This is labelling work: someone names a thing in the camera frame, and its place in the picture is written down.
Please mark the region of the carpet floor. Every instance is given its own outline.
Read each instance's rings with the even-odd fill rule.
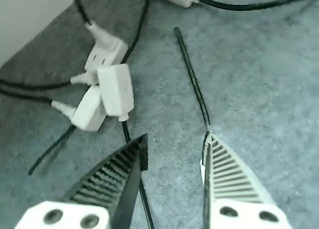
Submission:
[[[83,0],[100,26],[133,40],[145,0]],[[220,0],[251,3],[267,0]],[[132,138],[149,135],[143,173],[156,228],[202,228],[199,160],[205,126],[173,28],[180,27],[214,132],[269,190],[295,229],[319,224],[319,3],[232,12],[202,4],[183,9],[151,0],[140,41],[129,58],[135,109]],[[1,69],[0,77],[50,83],[83,72],[94,44],[74,6],[58,16]],[[43,92],[77,105],[86,87]],[[36,158],[69,126],[38,103],[0,96],[0,227],[62,196],[82,175],[124,145],[121,124],[76,130],[34,173]],[[147,223],[138,196],[133,229]]]

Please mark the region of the black cable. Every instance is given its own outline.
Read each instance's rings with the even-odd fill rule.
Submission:
[[[131,140],[131,137],[130,137],[130,133],[129,133],[128,125],[126,121],[122,122],[122,127],[123,127],[125,141],[126,143],[129,143]],[[150,210],[150,206],[148,202],[148,197],[146,195],[142,179],[140,181],[139,191],[142,198],[143,208],[146,215],[146,220],[149,225],[149,229],[154,229],[154,223],[153,223],[152,214],[151,214],[151,210]]]
[[[142,15],[141,15],[141,18],[140,18],[140,21],[139,21],[139,25],[138,25],[138,30],[137,30],[136,36],[135,36],[135,38],[134,38],[134,40],[132,42],[132,45],[130,46],[130,48],[128,49],[126,54],[124,55],[124,58],[122,59],[121,63],[125,63],[128,60],[128,58],[130,57],[131,53],[133,52],[133,49],[135,48],[137,42],[139,41],[140,34],[141,34],[141,31],[142,31],[143,22],[144,22],[144,20],[146,18],[149,5],[150,5],[150,0],[146,0],[145,1],[145,5],[144,5],[144,7],[142,9]],[[123,133],[124,133],[125,141],[126,141],[126,143],[128,143],[131,140],[131,137],[130,137],[130,133],[129,133],[128,125],[127,125],[126,121],[122,122],[122,127],[123,127]],[[150,206],[149,206],[149,202],[148,202],[148,197],[146,195],[142,179],[140,181],[139,192],[140,192],[140,195],[141,195],[143,208],[144,208],[144,212],[145,212],[145,215],[146,215],[146,220],[148,222],[149,229],[154,229],[154,223],[153,223],[152,214],[151,214],[151,210],[150,210]]]
[[[31,176],[34,172],[34,170],[39,166],[39,164],[43,161],[43,159],[51,153],[51,151],[56,148],[64,139],[69,137],[76,127],[74,125],[70,125],[70,127],[62,134],[62,136],[56,140],[45,152],[35,161],[35,163],[32,165],[32,167],[28,171],[28,175]]]
[[[17,98],[17,99],[23,99],[23,100],[29,100],[29,101],[35,101],[39,103],[47,103],[50,104],[52,103],[52,99],[44,96],[33,96],[33,95],[27,95],[27,94],[20,94],[20,93],[15,93],[15,92],[10,92],[5,89],[0,88],[0,93],[12,98]]]
[[[189,58],[189,55],[188,55],[188,52],[187,52],[187,47],[186,47],[184,39],[183,39],[183,37],[181,35],[180,29],[178,27],[176,27],[176,28],[174,28],[174,31],[175,31],[175,35],[176,35],[176,38],[177,38],[177,41],[178,41],[178,45],[180,47],[180,51],[181,51],[181,53],[183,55],[183,59],[184,59],[184,62],[185,62],[185,65],[186,65],[186,68],[187,68],[187,71],[188,71],[188,75],[189,75],[191,84],[193,85],[193,88],[194,88],[194,91],[195,91],[195,94],[196,94],[196,98],[197,98],[197,101],[198,101],[199,106],[200,106],[201,113],[203,115],[203,119],[204,119],[205,125],[209,126],[210,125],[210,119],[209,119],[208,110],[207,110],[203,95],[202,95],[202,93],[200,91],[200,88],[199,88],[199,85],[198,85],[198,82],[197,82],[197,79],[196,79],[196,76],[195,76],[195,72],[194,72],[193,66],[191,65],[191,61],[190,61],[190,58]]]
[[[82,19],[83,19],[84,23],[88,23],[89,25],[91,25],[89,17],[86,14],[85,9],[84,9],[84,7],[83,7],[83,5],[81,3],[81,0],[74,0],[74,2],[75,2],[75,5],[76,5],[79,13],[82,16]]]
[[[17,82],[11,82],[8,80],[0,79],[0,85],[6,86],[6,87],[22,89],[22,90],[28,90],[28,91],[37,91],[37,90],[49,90],[49,89],[62,88],[62,87],[71,85],[71,82],[67,81],[67,82],[55,83],[55,84],[33,85],[33,84],[17,83]]]
[[[251,11],[251,10],[274,8],[274,7],[283,6],[286,4],[290,4],[290,3],[302,1],[302,0],[274,0],[274,1],[265,2],[265,3],[251,3],[251,4],[229,4],[229,3],[217,2],[214,0],[199,0],[199,1],[207,5],[210,5],[212,7],[221,8],[225,10]]]
[[[130,57],[131,53],[133,52],[137,42],[139,41],[141,31],[142,31],[142,26],[143,26],[144,20],[146,18],[146,15],[148,13],[149,5],[150,5],[150,0],[145,0],[145,5],[142,9],[142,14],[141,14],[141,18],[140,18],[140,21],[138,24],[138,30],[136,32],[135,38],[134,38],[131,46],[129,47],[128,51],[125,53],[121,63],[125,63],[128,60],[128,58]]]

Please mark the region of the power cord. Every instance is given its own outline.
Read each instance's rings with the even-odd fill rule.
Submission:
[[[187,47],[186,47],[184,39],[181,35],[180,29],[178,27],[176,27],[176,28],[174,28],[174,32],[175,32],[175,35],[176,35],[176,38],[178,41],[178,45],[179,45],[180,51],[182,53],[182,56],[183,56],[183,59],[184,59],[184,62],[185,62],[185,65],[186,65],[186,68],[188,71],[188,75],[189,75],[191,84],[193,85],[193,88],[194,88],[194,91],[196,94],[196,98],[197,98],[197,101],[199,103],[201,113],[203,115],[205,125],[206,125],[206,127],[208,127],[208,126],[210,126],[210,118],[209,118],[208,110],[207,110],[203,95],[200,91],[200,88],[199,88],[199,85],[197,82],[197,78],[195,76],[195,72],[194,72],[193,66],[191,64],[188,52],[187,52]]]
[[[252,10],[274,8],[274,7],[283,6],[286,4],[291,4],[293,2],[302,1],[302,0],[274,0],[274,1],[265,2],[265,3],[251,3],[251,4],[229,4],[229,3],[222,3],[222,2],[218,2],[214,0],[199,0],[199,1],[209,6],[225,9],[225,10],[252,11]]]
[[[66,81],[66,82],[55,83],[55,84],[33,85],[33,84],[17,83],[17,82],[11,82],[8,80],[0,79],[0,85],[6,86],[6,87],[11,87],[11,88],[16,88],[16,89],[28,90],[28,91],[40,91],[40,90],[50,90],[50,89],[62,88],[62,87],[71,85],[71,82]]]
[[[51,105],[52,99],[44,96],[34,96],[34,95],[27,95],[27,94],[21,94],[21,93],[15,93],[15,92],[10,92],[5,89],[0,88],[0,94],[6,95],[8,97],[12,98],[17,98],[17,99],[23,99],[23,100],[29,100],[29,101],[34,101],[38,103],[46,103]]]
[[[129,133],[128,125],[127,125],[126,121],[122,122],[122,127],[123,127],[125,141],[126,141],[126,143],[129,143],[131,141],[131,137],[130,137],[130,133]],[[147,195],[146,195],[146,192],[144,189],[144,184],[143,184],[142,179],[140,181],[139,191],[140,191],[140,195],[141,195],[141,199],[142,199],[142,203],[143,203],[143,208],[144,208],[144,212],[146,215],[146,220],[148,222],[149,229],[154,229],[152,214],[151,214],[148,198],[147,198]]]
[[[48,156],[54,148],[56,148],[64,139],[71,136],[76,127],[74,125],[70,125],[68,129],[62,134],[62,136],[56,140],[45,152],[35,161],[32,167],[28,171],[28,175],[31,176],[34,170],[39,166],[39,164],[43,161],[43,159]]]
[[[91,25],[89,17],[87,15],[87,13],[85,12],[85,9],[81,3],[81,0],[74,0],[74,2],[75,2],[75,5],[76,5],[79,13],[81,14],[81,17],[82,17],[84,23],[88,23],[89,25]]]

